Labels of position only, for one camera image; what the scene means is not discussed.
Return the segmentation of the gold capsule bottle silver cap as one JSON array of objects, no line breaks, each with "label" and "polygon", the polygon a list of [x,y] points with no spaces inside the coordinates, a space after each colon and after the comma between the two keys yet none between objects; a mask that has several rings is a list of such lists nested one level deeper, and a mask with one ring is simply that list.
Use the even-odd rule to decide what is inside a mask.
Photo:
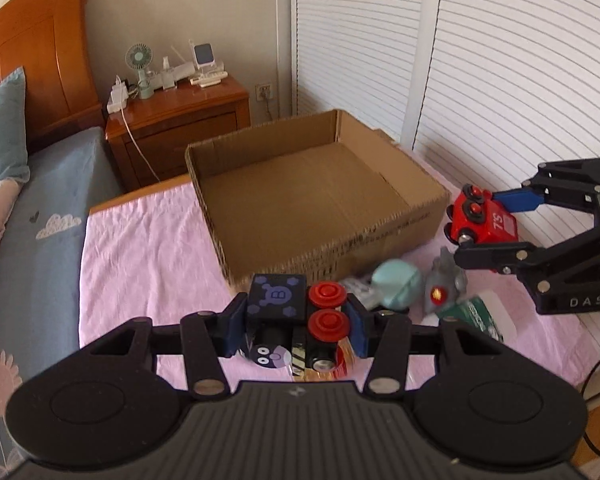
[{"label": "gold capsule bottle silver cap", "polygon": [[338,342],[335,368],[330,372],[333,380],[346,379],[354,369],[355,354],[348,338]]}]

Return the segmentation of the green desk fan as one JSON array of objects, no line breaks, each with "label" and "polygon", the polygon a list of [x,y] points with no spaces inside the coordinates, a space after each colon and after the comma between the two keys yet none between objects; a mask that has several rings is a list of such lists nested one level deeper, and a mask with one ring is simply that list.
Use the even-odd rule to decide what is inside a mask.
[{"label": "green desk fan", "polygon": [[148,67],[152,61],[152,51],[147,44],[133,44],[126,51],[125,62],[129,68],[137,72],[138,77],[138,94],[142,100],[152,97],[154,90],[151,88],[149,76],[147,73]]}]

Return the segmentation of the white green medical bottle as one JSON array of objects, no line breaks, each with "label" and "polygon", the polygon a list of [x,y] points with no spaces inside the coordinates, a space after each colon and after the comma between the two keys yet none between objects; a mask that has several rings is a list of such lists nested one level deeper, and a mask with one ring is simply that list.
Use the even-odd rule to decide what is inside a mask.
[{"label": "white green medical bottle", "polygon": [[435,310],[422,318],[422,325],[438,326],[439,322],[446,318],[462,321],[504,344],[509,344],[517,338],[517,329],[512,318],[500,297],[492,290],[478,292],[476,296]]}]

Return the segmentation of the wooden nightstand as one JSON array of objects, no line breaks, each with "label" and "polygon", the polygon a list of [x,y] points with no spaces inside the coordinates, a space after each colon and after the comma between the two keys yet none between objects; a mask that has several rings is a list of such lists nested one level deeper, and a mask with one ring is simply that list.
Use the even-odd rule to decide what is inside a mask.
[{"label": "wooden nightstand", "polygon": [[128,191],[186,174],[193,143],[251,126],[248,91],[233,77],[199,88],[183,82],[111,114],[106,140]]}]

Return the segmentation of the teal round case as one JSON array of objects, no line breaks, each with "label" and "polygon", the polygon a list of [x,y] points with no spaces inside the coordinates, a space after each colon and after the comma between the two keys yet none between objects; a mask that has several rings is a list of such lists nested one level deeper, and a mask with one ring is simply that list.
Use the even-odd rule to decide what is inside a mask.
[{"label": "teal round case", "polygon": [[424,288],[422,271],[402,259],[390,259],[376,268],[370,279],[379,303],[391,311],[406,312]]}]

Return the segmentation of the open cardboard box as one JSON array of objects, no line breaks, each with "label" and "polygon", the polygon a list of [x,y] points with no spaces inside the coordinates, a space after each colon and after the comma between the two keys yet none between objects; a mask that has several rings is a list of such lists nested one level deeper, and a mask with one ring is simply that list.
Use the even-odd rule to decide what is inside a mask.
[{"label": "open cardboard box", "polygon": [[449,190],[344,110],[190,144],[185,158],[227,285],[258,273],[338,281],[436,236]]}]

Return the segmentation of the clear spray bottle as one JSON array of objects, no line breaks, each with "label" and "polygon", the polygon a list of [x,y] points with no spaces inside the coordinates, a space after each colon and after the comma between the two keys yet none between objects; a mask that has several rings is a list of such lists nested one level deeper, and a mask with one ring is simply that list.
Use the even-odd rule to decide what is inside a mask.
[{"label": "clear spray bottle", "polygon": [[173,89],[175,87],[173,68],[171,67],[170,60],[167,56],[162,58],[161,80],[162,88],[164,90]]}]

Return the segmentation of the blue pillow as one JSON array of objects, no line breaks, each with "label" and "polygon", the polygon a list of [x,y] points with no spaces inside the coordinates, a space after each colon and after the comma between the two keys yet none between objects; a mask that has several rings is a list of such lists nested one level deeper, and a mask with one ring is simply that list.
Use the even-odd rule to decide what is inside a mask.
[{"label": "blue pillow", "polygon": [[30,179],[26,136],[26,74],[16,68],[0,82],[0,181]]}]

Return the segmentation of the red toy train car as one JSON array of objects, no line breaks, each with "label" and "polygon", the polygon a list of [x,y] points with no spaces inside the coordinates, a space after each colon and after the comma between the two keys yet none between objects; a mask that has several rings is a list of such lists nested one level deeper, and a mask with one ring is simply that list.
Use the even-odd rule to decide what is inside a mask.
[{"label": "red toy train car", "polygon": [[512,244],[519,240],[516,218],[485,188],[464,184],[454,203],[446,207],[446,215],[449,222],[443,233],[460,251],[454,260],[463,270],[488,268],[477,258],[467,261],[462,251],[465,245]]}]

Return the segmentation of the clear box with label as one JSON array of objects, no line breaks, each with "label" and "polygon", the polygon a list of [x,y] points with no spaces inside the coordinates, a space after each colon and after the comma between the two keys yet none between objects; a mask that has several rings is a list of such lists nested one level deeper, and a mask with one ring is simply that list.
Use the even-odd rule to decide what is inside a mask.
[{"label": "clear box with label", "polygon": [[340,284],[349,293],[353,294],[366,310],[373,310],[381,302],[381,294],[370,283],[360,280],[355,276],[348,276],[340,281]]}]

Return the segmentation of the white power strip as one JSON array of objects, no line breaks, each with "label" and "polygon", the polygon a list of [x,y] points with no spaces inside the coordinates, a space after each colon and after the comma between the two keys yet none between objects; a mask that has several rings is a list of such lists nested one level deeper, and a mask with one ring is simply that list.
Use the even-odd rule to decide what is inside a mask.
[{"label": "white power strip", "polygon": [[129,90],[126,83],[119,77],[116,77],[109,93],[107,102],[107,112],[109,115],[121,112],[126,107],[129,99]]}]

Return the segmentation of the white louvered closet door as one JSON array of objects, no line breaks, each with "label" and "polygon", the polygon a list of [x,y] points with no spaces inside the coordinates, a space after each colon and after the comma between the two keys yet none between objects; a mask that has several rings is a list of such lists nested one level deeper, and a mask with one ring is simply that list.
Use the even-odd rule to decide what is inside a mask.
[{"label": "white louvered closet door", "polygon": [[340,108],[457,184],[600,157],[600,0],[292,0],[292,107]]}]

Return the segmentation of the wall power outlet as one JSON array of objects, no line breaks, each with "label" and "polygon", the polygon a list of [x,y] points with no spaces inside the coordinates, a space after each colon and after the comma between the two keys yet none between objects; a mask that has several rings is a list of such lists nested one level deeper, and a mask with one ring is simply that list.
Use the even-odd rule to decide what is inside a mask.
[{"label": "wall power outlet", "polygon": [[268,102],[273,99],[272,84],[257,84],[256,99],[258,102]]}]

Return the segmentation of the grey toy figure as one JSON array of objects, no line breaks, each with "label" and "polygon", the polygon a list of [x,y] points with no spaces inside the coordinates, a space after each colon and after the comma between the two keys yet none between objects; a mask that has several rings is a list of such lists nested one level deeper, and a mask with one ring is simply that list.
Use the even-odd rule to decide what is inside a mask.
[{"label": "grey toy figure", "polygon": [[467,285],[466,272],[455,263],[452,252],[442,247],[425,280],[424,315],[451,307],[464,295]]}]

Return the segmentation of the small screen device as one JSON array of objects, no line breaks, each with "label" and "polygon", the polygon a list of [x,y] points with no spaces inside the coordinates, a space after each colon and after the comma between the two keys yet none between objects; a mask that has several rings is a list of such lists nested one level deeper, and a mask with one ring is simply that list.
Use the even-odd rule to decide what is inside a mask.
[{"label": "small screen device", "polygon": [[200,74],[208,74],[216,69],[216,61],[211,44],[197,44],[194,40],[188,42],[192,51],[194,65]]}]

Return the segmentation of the black blue toy train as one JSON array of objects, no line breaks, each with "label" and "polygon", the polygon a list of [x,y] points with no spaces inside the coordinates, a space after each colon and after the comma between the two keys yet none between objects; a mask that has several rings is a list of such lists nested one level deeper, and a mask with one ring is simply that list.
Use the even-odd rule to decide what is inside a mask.
[{"label": "black blue toy train", "polygon": [[333,380],[338,342],[349,337],[344,287],[309,285],[300,274],[257,274],[248,292],[239,352],[257,366],[284,370],[297,382]]}]

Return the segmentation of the pink cloth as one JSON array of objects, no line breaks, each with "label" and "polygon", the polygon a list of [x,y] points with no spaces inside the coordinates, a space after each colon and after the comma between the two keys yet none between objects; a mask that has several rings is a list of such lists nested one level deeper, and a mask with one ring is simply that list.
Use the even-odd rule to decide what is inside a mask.
[{"label": "pink cloth", "polygon": [[[337,239],[336,222],[309,195],[291,217],[288,197],[278,194],[257,211],[250,198],[235,198],[230,212],[239,223],[257,221],[239,248],[243,256],[298,244],[317,249]],[[493,292],[516,327],[512,347],[562,378],[578,384],[598,358],[592,336],[575,315],[539,315],[516,278],[470,271],[468,295]],[[222,310],[234,297],[216,258],[192,182],[90,215],[81,263],[81,344],[88,344],[137,316],[174,324],[198,310]]]}]

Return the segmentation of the blue bed sheet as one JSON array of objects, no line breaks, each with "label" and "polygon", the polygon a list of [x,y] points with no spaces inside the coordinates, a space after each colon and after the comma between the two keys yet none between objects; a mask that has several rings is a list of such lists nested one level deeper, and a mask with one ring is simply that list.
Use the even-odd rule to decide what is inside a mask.
[{"label": "blue bed sheet", "polygon": [[122,192],[99,128],[33,154],[29,167],[0,245],[0,479],[23,460],[5,425],[8,399],[79,347],[88,212]]}]

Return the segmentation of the wooden headboard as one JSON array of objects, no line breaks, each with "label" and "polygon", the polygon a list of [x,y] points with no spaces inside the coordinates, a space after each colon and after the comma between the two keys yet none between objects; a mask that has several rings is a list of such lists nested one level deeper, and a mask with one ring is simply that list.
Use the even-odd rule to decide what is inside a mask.
[{"label": "wooden headboard", "polygon": [[86,0],[9,0],[0,9],[0,82],[26,74],[27,147],[35,153],[105,125],[88,57]]}]

